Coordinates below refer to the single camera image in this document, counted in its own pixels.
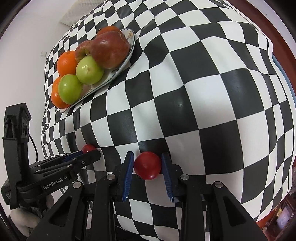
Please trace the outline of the red tomato large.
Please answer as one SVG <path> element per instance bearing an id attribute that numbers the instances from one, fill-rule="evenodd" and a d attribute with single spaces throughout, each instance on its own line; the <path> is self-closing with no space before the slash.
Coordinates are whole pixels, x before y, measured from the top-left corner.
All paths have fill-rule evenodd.
<path id="1" fill-rule="evenodd" d="M 153 180 L 161 171 L 161 160 L 152 152 L 142 152 L 134 161 L 135 173 L 143 180 Z"/>

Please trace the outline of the dark wooden furniture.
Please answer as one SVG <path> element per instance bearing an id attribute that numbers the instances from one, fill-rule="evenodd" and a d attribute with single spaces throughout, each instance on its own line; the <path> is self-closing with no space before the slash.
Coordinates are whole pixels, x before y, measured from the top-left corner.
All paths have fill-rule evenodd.
<path id="1" fill-rule="evenodd" d="M 276 207 L 272 218 L 261 229 L 269 241 L 295 238 L 295 199 L 288 194 Z"/>

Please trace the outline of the large orange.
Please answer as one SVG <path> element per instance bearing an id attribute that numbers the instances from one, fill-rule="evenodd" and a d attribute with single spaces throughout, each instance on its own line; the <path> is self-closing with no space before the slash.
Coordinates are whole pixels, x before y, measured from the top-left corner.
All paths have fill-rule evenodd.
<path id="1" fill-rule="evenodd" d="M 66 74 L 76 74 L 77 62 L 75 59 L 75 51 L 67 51 L 61 54 L 57 61 L 57 71 L 60 76 Z"/>

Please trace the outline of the green apple front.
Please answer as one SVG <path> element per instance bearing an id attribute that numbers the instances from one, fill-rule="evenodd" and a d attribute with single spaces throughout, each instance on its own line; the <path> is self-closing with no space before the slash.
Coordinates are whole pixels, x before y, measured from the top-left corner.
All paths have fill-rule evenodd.
<path id="1" fill-rule="evenodd" d="M 73 74 L 64 75 L 58 84 L 60 98 L 69 105 L 74 104 L 80 98 L 82 90 L 83 84 Z"/>

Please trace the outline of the small dark orange tangerine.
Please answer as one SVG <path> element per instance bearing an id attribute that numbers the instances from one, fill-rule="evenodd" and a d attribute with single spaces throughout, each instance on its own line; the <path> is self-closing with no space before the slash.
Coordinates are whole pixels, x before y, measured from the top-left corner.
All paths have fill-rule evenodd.
<path id="1" fill-rule="evenodd" d="M 104 34 L 104 33 L 112 32 L 112 31 L 118 32 L 118 33 L 120 33 L 120 34 L 122 33 L 121 30 L 120 30 L 118 27 L 116 27 L 116 26 L 106 26 L 106 27 L 104 27 L 104 28 L 101 28 L 101 29 L 97 32 L 96 37 L 98 37 L 99 35 L 102 35 L 102 34 Z"/>

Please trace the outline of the red tomato small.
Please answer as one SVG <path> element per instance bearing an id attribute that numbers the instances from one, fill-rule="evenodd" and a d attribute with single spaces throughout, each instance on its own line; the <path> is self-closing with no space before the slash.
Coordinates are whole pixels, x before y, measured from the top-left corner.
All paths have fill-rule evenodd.
<path id="1" fill-rule="evenodd" d="M 91 144 L 86 144 L 83 148 L 82 148 L 82 152 L 85 154 L 85 153 L 88 153 L 88 152 L 91 152 L 93 150 L 96 150 L 96 148 L 91 145 Z"/>

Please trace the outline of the dark red apple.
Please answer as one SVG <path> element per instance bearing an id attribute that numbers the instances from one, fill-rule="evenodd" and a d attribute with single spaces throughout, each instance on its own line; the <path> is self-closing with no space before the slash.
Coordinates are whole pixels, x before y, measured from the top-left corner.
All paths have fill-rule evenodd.
<path id="1" fill-rule="evenodd" d="M 90 55 L 104 69 L 118 67 L 130 51 L 125 36 L 117 31 L 103 33 L 92 41 Z"/>

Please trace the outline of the red green apple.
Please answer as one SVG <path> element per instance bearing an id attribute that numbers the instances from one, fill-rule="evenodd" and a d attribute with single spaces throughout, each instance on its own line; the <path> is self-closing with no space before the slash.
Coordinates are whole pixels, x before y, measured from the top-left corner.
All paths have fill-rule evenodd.
<path id="1" fill-rule="evenodd" d="M 91 44 L 92 44 L 92 40 L 86 40 L 78 45 L 78 47 L 75 50 L 75 60 L 77 63 L 80 60 L 82 60 L 84 57 L 89 55 Z"/>

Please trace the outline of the checkered black white blanket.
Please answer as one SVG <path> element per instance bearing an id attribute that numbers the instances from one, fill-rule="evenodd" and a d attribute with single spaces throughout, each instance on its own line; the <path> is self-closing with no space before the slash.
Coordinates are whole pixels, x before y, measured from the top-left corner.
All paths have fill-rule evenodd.
<path id="1" fill-rule="evenodd" d="M 52 104 L 57 60 L 98 30 L 135 32 L 127 68 L 63 113 Z M 127 152 L 168 152 L 203 182 L 221 181 L 254 220 L 292 187 L 295 102 L 270 39 L 223 1 L 105 1 L 75 23 L 46 59 L 46 158 L 98 147 L 81 171 L 92 183 Z"/>

